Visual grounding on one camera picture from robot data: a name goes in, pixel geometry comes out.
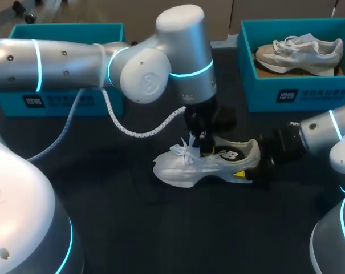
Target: black tabletop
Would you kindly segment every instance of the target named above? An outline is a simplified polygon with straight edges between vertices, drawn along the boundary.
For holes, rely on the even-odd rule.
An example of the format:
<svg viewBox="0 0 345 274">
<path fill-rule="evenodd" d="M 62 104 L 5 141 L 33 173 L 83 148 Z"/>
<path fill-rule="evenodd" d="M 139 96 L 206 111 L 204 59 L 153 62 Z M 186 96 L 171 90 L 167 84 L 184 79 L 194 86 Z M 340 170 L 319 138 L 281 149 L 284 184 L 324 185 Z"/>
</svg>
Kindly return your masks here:
<svg viewBox="0 0 345 274">
<path fill-rule="evenodd" d="M 213 51 L 219 102 L 237 110 L 222 137 L 244 141 L 316 112 L 250 114 L 235 50 Z M 173 88 L 150 105 L 126 103 L 126 128 L 146 132 L 181 105 Z M 60 133 L 64 119 L 8 119 L 0 133 L 29 157 Z M 328 159 L 283 166 L 271 189 L 203 180 L 191 189 L 153 177 L 152 161 L 187 137 L 182 117 L 158 135 L 130 138 L 110 118 L 79 118 L 64 142 L 36 165 L 50 178 L 78 231 L 88 273 L 313 273 L 311 231 L 331 189 Z M 312 170 L 316 177 L 310 177 Z"/>
</svg>

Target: white cable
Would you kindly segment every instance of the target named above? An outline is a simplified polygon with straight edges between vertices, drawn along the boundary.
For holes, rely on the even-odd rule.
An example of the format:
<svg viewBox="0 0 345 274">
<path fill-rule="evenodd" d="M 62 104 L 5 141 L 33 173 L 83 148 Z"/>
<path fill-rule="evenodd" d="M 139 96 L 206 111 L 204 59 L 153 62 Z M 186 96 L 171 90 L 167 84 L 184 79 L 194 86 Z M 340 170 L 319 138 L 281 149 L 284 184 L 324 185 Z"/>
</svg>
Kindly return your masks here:
<svg viewBox="0 0 345 274">
<path fill-rule="evenodd" d="M 70 125 L 71 125 L 72 119 L 74 117 L 75 110 L 76 110 L 77 105 L 78 105 L 78 103 L 80 101 L 81 95 L 84 93 L 84 91 L 85 91 L 85 89 L 81 89 L 79 91 L 79 93 L 77 94 L 77 96 L 76 96 L 76 98 L 74 100 L 74 103 L 72 104 L 70 113 L 69 113 L 69 115 L 67 117 L 66 124 L 64 125 L 64 127 L 63 127 L 61 133 L 59 134 L 58 138 L 55 139 L 55 141 L 49 147 L 47 147 L 45 150 L 43 150 L 42 152 L 36 154 L 35 156 L 27 159 L 27 161 L 33 162 L 35 160 L 40 159 L 41 157 L 43 157 L 46 154 L 48 154 L 53 148 L 55 148 L 60 143 L 60 141 L 62 141 L 62 139 L 66 135 L 66 133 L 67 133 L 67 131 L 68 131 Z"/>
<path fill-rule="evenodd" d="M 109 112 L 109 115 L 111 117 L 111 119 L 113 120 L 115 126 L 123 133 L 131 136 L 131 137 L 136 137 L 136 138 L 147 138 L 147 137 L 151 137 L 153 135 L 156 135 L 157 133 L 159 133 L 161 130 L 163 130 L 169 122 L 171 122 L 173 120 L 173 118 L 175 118 L 176 116 L 184 113 L 185 111 L 185 107 L 180 107 L 178 110 L 174 111 L 173 113 L 171 113 L 167 118 L 166 120 L 163 121 L 162 124 L 160 124 L 158 127 L 156 127 L 154 130 L 151 130 L 151 131 L 148 131 L 148 132 L 145 132 L 145 133 L 136 133 L 136 132 L 132 132 L 130 130 L 127 130 L 125 127 L 123 127 L 119 121 L 117 120 L 115 114 L 114 114 L 114 111 L 113 111 L 113 108 L 111 106 L 111 103 L 110 103 L 110 99 L 109 99 L 109 96 L 108 96 L 108 93 L 106 92 L 105 89 L 101 89 L 101 92 L 103 93 L 104 95 L 104 99 L 105 99 L 105 103 L 106 103 L 106 106 L 108 108 L 108 112 Z"/>
<path fill-rule="evenodd" d="M 38 153 L 37 155 L 31 157 L 31 158 L 28 158 L 27 161 L 29 162 L 34 162 L 38 159 L 40 159 L 41 157 L 45 156 L 46 154 L 48 154 L 53 148 L 55 148 L 61 141 L 62 139 L 64 138 L 64 136 L 66 135 L 70 125 L 71 125 L 71 122 L 72 122 L 72 119 L 74 117 L 74 113 L 75 113 L 75 110 L 77 108 L 77 105 L 80 101 L 80 98 L 83 94 L 83 92 L 85 91 L 85 89 L 81 89 L 79 91 L 79 93 L 77 94 L 75 100 L 74 100 L 74 103 L 72 104 L 72 107 L 71 107 L 71 110 L 70 110 L 70 113 L 67 117 L 67 120 L 66 120 L 66 124 L 64 125 L 63 129 L 62 129 L 62 132 L 59 134 L 58 138 L 49 146 L 47 147 L 45 150 L 43 150 L 42 152 Z M 163 130 L 172 120 L 173 118 L 175 118 L 176 116 L 184 113 L 186 107 L 180 107 L 178 110 L 174 111 L 173 113 L 171 113 L 163 122 L 162 124 L 160 124 L 158 127 L 156 127 L 154 130 L 151 130 L 151 131 L 148 131 L 148 132 L 145 132 L 145 133 L 136 133 L 136 132 L 132 132 L 130 130 L 127 130 L 125 127 L 123 127 L 117 117 L 115 116 L 114 114 L 114 110 L 111 106 L 111 102 L 110 102 L 110 98 L 108 96 L 108 93 L 106 92 L 105 89 L 101 89 L 101 92 L 104 96 L 104 99 L 105 99 L 105 103 L 106 103 L 106 106 L 107 106 L 107 109 L 108 109 L 108 112 L 109 112 L 109 115 L 110 115 L 110 118 L 112 119 L 112 121 L 114 122 L 115 126 L 123 133 L 131 136 L 131 137 L 135 137 L 135 138 L 147 138 L 147 137 L 151 137 L 153 135 L 156 135 L 157 133 L 159 133 L 161 130 Z"/>
</svg>

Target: shoe box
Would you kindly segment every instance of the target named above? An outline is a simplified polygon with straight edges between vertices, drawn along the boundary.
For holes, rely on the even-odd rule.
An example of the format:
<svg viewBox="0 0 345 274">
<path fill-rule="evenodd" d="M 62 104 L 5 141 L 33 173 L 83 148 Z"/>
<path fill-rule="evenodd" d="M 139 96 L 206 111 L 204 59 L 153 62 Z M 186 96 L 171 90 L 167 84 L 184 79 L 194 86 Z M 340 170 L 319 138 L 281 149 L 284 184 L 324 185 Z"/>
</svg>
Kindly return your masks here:
<svg viewBox="0 0 345 274">
<path fill-rule="evenodd" d="M 255 62 L 254 53 L 260 46 L 307 33 L 323 41 L 343 40 L 343 58 L 335 76 L 313 76 L 302 71 L 277 75 Z M 238 60 L 250 112 L 326 111 L 345 105 L 345 19 L 242 21 Z"/>
<path fill-rule="evenodd" d="M 9 38 L 85 44 L 125 41 L 122 23 L 15 25 Z M 6 117 L 67 117 L 78 92 L 79 90 L 68 90 L 61 94 L 57 90 L 3 92 L 0 93 L 0 107 Z M 108 88 L 107 92 L 116 116 L 122 116 L 124 113 L 123 95 L 114 88 Z M 75 116 L 108 115 L 103 94 L 91 88 L 86 89 L 75 110 Z"/>
</svg>

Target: glowing blue light ring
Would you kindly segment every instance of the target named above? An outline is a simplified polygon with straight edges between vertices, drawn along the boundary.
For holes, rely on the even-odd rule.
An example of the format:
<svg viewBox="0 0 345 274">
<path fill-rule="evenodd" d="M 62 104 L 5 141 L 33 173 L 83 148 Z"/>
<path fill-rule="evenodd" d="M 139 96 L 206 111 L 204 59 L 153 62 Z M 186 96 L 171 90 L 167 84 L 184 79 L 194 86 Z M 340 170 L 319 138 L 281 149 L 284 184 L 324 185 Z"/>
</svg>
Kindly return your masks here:
<svg viewBox="0 0 345 274">
<path fill-rule="evenodd" d="M 344 204 L 345 204 L 345 198 L 344 198 L 344 200 L 342 202 L 341 210 L 340 210 L 341 227 L 342 227 L 343 236 L 345 238 L 345 226 L 344 226 L 344 219 L 343 219 Z"/>
<path fill-rule="evenodd" d="M 193 73 L 188 73 L 188 74 L 174 74 L 174 73 L 170 73 L 171 76 L 173 77 L 192 77 L 198 74 L 203 73 L 204 71 L 207 71 L 208 69 L 210 69 L 210 67 L 213 65 L 213 60 L 210 62 L 210 64 L 208 64 L 206 67 L 204 67 L 202 70 L 193 72 Z"/>
<path fill-rule="evenodd" d="M 39 44 L 37 40 L 32 40 L 35 48 L 35 53 L 36 53 L 36 62 L 38 64 L 38 85 L 36 86 L 35 92 L 39 92 L 40 88 L 42 87 L 42 60 L 40 58 L 40 49 L 39 49 Z"/>
<path fill-rule="evenodd" d="M 117 51 L 113 54 L 113 56 L 111 56 L 111 58 L 110 58 L 109 65 L 108 65 L 108 78 L 109 78 L 109 82 L 110 82 L 110 84 L 111 84 L 112 86 L 114 86 L 114 85 L 113 85 L 113 83 L 111 82 L 111 77 L 110 77 L 111 62 L 113 62 L 115 56 L 116 56 L 118 53 L 120 53 L 121 51 L 126 50 L 126 49 L 128 49 L 128 47 L 125 47 L 125 48 L 123 48 L 123 49 L 117 50 Z"/>
<path fill-rule="evenodd" d="M 345 193 L 345 190 L 341 186 L 339 186 L 339 188 L 342 190 L 343 193 Z"/>
<path fill-rule="evenodd" d="M 336 121 L 336 119 L 334 118 L 334 115 L 333 115 L 333 111 L 330 110 L 329 113 L 330 113 L 330 117 L 331 117 L 332 122 L 333 122 L 333 126 L 336 129 L 336 132 L 337 132 L 337 135 L 338 135 L 338 139 L 341 141 L 342 140 L 342 134 L 339 131 L 339 128 L 338 128 L 338 125 L 337 125 L 337 121 Z"/>
<path fill-rule="evenodd" d="M 55 274 L 60 274 L 60 272 L 62 271 L 64 265 L 66 265 L 68 257 L 70 256 L 70 253 L 71 253 L 72 243 L 74 241 L 74 230 L 72 228 L 71 220 L 70 219 L 68 219 L 68 220 L 70 221 L 70 227 L 71 227 L 70 246 L 68 247 L 68 251 L 67 251 L 66 257 L 64 257 L 62 264 L 60 265 L 60 267 L 58 268 L 58 270 L 56 271 Z"/>
</svg>

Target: shoe sole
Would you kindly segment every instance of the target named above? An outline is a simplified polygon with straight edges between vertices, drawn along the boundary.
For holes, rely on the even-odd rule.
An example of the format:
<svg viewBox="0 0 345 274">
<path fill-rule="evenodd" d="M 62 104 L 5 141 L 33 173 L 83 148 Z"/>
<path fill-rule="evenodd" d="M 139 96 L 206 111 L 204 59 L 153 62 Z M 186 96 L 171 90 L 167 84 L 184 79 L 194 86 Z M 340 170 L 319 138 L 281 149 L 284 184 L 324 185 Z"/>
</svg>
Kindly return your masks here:
<svg viewBox="0 0 345 274">
<path fill-rule="evenodd" d="M 318 66 L 279 67 L 279 66 L 273 66 L 273 65 L 267 64 L 267 63 L 259 60 L 256 57 L 256 53 L 254 53 L 254 56 L 255 56 L 255 63 L 258 65 L 257 67 L 259 69 L 261 69 L 263 71 L 267 71 L 267 72 L 273 72 L 273 73 L 278 74 L 278 75 L 285 75 L 289 71 L 299 70 L 299 71 L 308 72 L 314 76 L 335 76 L 339 71 L 339 64 L 335 67 L 318 67 Z"/>
<path fill-rule="evenodd" d="M 207 174 L 204 176 L 197 177 L 196 180 L 187 180 L 187 181 L 175 181 L 175 180 L 162 180 L 155 174 L 155 169 L 153 167 L 153 174 L 155 177 L 165 184 L 168 184 L 170 186 L 174 187 L 180 187 L 180 188 L 192 188 L 195 186 L 200 180 L 207 178 L 207 177 L 216 177 L 220 178 L 228 183 L 235 183 L 235 184 L 252 184 L 251 180 L 246 179 L 240 179 L 236 176 L 234 176 L 231 172 L 220 172 L 219 174 Z"/>
</svg>

